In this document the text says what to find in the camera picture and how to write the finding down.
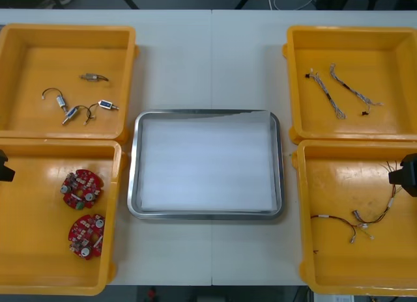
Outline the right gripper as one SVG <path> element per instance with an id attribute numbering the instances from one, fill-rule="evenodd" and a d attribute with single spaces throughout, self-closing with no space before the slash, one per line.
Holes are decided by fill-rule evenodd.
<path id="1" fill-rule="evenodd" d="M 412 197 L 416 196 L 416 154 L 409 154 L 403 158 L 402 170 L 388 173 L 390 184 L 402 185 L 403 189 Z"/>

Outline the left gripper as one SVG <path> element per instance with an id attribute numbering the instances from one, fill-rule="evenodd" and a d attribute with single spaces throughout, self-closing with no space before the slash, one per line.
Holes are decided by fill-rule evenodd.
<path id="1" fill-rule="evenodd" d="M 1 182 L 12 182 L 14 179 L 15 171 L 5 166 L 8 161 L 7 155 L 3 150 L 0 150 L 0 181 Z"/>

